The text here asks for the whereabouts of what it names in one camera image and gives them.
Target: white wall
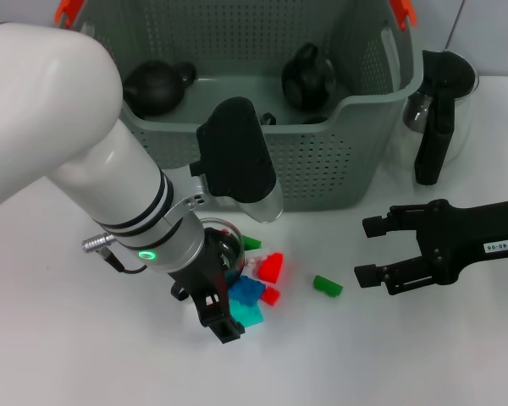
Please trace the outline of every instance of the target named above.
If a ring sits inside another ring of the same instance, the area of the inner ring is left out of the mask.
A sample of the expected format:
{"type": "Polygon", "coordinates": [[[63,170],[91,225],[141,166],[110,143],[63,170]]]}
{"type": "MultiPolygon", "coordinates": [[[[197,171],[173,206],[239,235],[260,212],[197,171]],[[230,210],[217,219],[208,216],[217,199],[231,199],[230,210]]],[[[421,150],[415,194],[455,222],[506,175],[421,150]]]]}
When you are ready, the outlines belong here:
{"type": "MultiPolygon", "coordinates": [[[[0,20],[50,25],[58,1],[0,0],[0,20]]],[[[443,49],[461,0],[412,1],[423,47],[443,49]]],[[[508,0],[467,0],[450,50],[470,60],[480,74],[508,75],[508,0]]]]}

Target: green led light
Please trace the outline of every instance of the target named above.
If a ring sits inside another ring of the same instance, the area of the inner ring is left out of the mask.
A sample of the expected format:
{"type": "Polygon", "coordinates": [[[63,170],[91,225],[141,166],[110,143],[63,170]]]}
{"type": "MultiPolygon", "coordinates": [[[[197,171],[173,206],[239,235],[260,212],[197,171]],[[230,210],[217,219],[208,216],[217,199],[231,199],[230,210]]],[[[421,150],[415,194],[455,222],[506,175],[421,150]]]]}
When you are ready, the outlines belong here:
{"type": "Polygon", "coordinates": [[[154,254],[151,251],[141,251],[139,254],[140,258],[143,258],[144,260],[154,260],[156,259],[156,254],[154,254]]]}

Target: gray plastic basket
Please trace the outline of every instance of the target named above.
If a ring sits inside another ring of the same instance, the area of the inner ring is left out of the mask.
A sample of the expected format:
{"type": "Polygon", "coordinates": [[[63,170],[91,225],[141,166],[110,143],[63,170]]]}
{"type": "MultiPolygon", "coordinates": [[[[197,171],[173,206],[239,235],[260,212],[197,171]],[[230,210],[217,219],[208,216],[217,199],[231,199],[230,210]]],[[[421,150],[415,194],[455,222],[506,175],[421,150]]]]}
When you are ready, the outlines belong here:
{"type": "Polygon", "coordinates": [[[279,125],[263,131],[286,210],[357,202],[422,81],[415,29],[406,19],[400,30],[389,0],[87,0],[73,29],[90,31],[123,78],[150,59],[196,65],[200,79],[173,112],[146,121],[123,105],[122,120],[162,168],[199,158],[196,128],[226,98],[272,113],[279,125]],[[339,90],[306,115],[284,99],[280,73],[308,41],[333,62],[339,90]],[[300,124],[318,115],[329,119],[300,124]]]}

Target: green block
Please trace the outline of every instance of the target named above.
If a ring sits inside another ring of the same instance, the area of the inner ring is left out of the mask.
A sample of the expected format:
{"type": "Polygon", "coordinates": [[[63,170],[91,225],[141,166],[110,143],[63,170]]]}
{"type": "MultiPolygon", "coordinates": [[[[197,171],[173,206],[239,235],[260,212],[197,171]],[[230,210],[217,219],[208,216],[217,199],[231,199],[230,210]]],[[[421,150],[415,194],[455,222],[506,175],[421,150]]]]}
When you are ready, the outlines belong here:
{"type": "Polygon", "coordinates": [[[242,324],[244,328],[254,326],[255,324],[263,321],[262,311],[257,304],[254,304],[253,306],[245,306],[237,300],[231,299],[229,301],[229,313],[235,321],[242,324]]]}
{"type": "Polygon", "coordinates": [[[336,298],[342,292],[342,286],[340,286],[338,283],[330,281],[329,279],[326,279],[325,277],[321,277],[319,275],[316,275],[314,277],[314,282],[312,283],[312,285],[316,290],[325,292],[332,298],[336,298]]]}
{"type": "Polygon", "coordinates": [[[257,250],[262,247],[262,241],[243,235],[243,246],[245,247],[245,251],[257,250]]]}

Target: black lid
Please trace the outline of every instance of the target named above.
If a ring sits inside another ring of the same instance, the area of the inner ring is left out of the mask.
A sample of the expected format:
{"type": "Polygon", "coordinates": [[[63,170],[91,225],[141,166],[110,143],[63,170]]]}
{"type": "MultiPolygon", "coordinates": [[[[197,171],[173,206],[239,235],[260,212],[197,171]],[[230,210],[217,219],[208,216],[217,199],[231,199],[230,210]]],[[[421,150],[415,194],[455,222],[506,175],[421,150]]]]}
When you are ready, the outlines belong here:
{"type": "Polygon", "coordinates": [[[435,88],[451,92],[454,99],[468,95],[476,83],[476,72],[469,62],[453,52],[423,51],[423,82],[419,92],[434,96],[435,88]]]}

